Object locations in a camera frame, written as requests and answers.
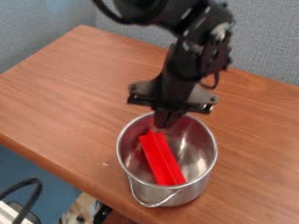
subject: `table surface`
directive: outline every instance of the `table surface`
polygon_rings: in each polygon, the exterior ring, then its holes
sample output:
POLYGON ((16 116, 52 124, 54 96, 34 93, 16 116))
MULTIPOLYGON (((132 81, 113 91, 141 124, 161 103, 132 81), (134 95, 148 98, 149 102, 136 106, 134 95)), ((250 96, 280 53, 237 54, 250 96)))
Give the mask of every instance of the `table surface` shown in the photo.
POLYGON ((204 194, 176 208, 130 197, 117 135, 148 108, 126 85, 160 72, 165 50, 80 26, 0 75, 0 144, 140 224, 297 223, 299 87, 229 69, 210 115, 218 142, 204 194))

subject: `robotic arm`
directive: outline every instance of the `robotic arm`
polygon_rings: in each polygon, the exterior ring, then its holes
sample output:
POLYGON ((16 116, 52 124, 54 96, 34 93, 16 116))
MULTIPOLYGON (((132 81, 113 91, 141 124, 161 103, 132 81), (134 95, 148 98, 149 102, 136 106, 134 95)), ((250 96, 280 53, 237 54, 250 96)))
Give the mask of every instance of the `robotic arm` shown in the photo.
POLYGON ((150 106, 157 128, 170 127, 186 111, 208 114, 218 99, 204 88, 217 86, 220 71, 230 63, 234 22, 226 4, 220 0, 113 0, 118 17, 101 0, 93 2, 120 24, 157 25, 177 38, 157 77, 129 85, 128 103, 150 106), (214 85, 196 85, 209 74, 214 85))

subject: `red object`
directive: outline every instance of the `red object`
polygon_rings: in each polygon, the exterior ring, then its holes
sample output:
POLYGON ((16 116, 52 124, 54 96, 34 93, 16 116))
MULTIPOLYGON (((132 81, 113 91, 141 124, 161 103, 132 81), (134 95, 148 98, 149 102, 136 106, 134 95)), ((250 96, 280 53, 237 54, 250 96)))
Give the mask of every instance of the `red object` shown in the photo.
POLYGON ((138 137, 138 141, 156 183, 162 186, 184 184, 185 178, 165 141, 164 134, 161 132, 154 133, 149 129, 146 134, 138 137))

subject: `metal pot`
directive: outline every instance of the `metal pot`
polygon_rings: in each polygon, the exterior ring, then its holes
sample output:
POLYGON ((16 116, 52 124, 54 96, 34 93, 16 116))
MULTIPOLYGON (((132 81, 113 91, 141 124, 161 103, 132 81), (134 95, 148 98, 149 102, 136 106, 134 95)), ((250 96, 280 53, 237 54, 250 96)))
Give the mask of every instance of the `metal pot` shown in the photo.
POLYGON ((164 133, 186 183, 157 185, 137 140, 152 126, 153 113, 148 113, 124 127, 116 142, 117 159, 138 204, 144 207, 176 207, 194 200, 204 190, 217 158, 216 140, 204 123, 189 115, 169 129, 158 129, 164 133))

